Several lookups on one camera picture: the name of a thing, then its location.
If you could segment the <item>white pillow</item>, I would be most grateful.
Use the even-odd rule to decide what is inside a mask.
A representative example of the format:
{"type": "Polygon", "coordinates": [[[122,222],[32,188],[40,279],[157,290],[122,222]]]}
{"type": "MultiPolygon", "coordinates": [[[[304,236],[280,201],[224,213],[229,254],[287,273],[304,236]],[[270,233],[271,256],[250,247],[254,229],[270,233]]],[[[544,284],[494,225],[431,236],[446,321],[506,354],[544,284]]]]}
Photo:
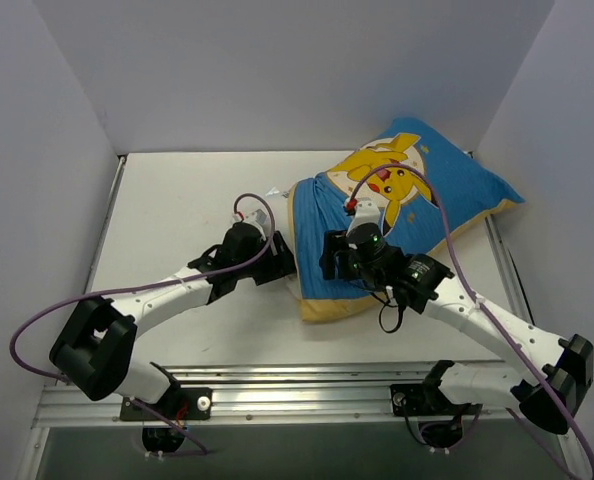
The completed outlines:
{"type": "MultiPolygon", "coordinates": [[[[273,212],[276,229],[281,233],[288,250],[293,254],[293,259],[296,259],[296,254],[294,253],[294,239],[293,234],[291,233],[292,220],[289,218],[289,207],[291,206],[289,192],[280,192],[279,190],[274,189],[265,196],[265,199],[273,212]]],[[[297,300],[301,300],[301,287],[298,274],[292,273],[288,275],[285,278],[285,283],[291,294],[297,300]]]]}

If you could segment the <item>blue Pikachu pillowcase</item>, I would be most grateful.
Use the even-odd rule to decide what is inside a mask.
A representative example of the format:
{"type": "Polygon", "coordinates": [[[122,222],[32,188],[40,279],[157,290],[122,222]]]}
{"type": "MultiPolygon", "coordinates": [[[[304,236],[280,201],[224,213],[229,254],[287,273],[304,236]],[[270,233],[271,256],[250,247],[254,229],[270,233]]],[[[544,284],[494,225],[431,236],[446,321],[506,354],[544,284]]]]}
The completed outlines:
{"type": "Polygon", "coordinates": [[[324,235],[350,224],[350,195],[373,201],[385,240],[406,253],[435,253],[486,216],[523,203],[501,177],[482,167],[426,123],[398,118],[338,164],[297,182],[288,195],[299,305],[306,322],[328,322],[375,305],[344,281],[326,281],[319,259],[324,235]]]}

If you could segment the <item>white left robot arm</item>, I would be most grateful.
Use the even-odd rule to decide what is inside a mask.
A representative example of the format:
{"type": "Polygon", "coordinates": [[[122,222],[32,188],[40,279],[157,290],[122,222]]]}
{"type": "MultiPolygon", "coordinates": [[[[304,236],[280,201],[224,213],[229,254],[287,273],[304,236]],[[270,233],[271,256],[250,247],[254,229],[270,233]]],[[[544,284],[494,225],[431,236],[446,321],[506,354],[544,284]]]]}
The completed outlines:
{"type": "Polygon", "coordinates": [[[295,271],[280,232],[267,237],[258,225],[238,222],[221,243],[158,288],[78,301],[49,359],[90,400],[116,393],[138,399],[154,418],[167,419],[178,409],[178,387],[161,366],[134,358],[136,340],[187,310],[219,300],[243,279],[263,285],[295,271]]]}

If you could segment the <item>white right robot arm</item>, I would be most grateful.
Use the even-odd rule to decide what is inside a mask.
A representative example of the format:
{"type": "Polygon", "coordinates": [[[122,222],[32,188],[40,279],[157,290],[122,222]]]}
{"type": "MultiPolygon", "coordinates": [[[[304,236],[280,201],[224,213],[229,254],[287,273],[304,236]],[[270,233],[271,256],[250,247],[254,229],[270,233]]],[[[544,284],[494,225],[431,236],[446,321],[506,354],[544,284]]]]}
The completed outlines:
{"type": "Polygon", "coordinates": [[[389,245],[373,223],[325,233],[320,267],[324,279],[358,281],[400,313],[443,322],[502,360],[497,367],[438,361],[420,390],[430,411],[491,405],[518,410],[549,433],[568,432],[593,382],[594,347],[584,337],[562,338],[469,294],[448,266],[389,245]]]}

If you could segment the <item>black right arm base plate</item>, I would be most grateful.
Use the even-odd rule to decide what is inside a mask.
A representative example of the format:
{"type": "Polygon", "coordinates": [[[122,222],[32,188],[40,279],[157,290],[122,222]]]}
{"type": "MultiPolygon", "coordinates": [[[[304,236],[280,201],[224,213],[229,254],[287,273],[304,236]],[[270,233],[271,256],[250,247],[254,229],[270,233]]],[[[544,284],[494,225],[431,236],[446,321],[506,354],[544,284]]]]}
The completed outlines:
{"type": "Polygon", "coordinates": [[[426,393],[421,383],[391,384],[392,413],[396,417],[454,417],[474,415],[477,404],[451,404],[439,394],[426,393]]]}

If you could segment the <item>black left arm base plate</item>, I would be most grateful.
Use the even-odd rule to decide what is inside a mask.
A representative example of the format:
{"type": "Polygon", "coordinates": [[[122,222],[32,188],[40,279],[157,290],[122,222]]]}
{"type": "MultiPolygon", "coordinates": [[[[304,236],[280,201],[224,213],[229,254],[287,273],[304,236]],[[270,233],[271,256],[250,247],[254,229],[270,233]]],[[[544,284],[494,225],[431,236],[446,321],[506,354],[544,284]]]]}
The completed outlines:
{"type": "MultiPolygon", "coordinates": [[[[208,387],[181,387],[166,393],[156,404],[147,407],[168,420],[204,421],[211,418],[213,390],[208,387]]],[[[126,422],[157,421],[158,417],[122,400],[119,419],[126,422]]]]}

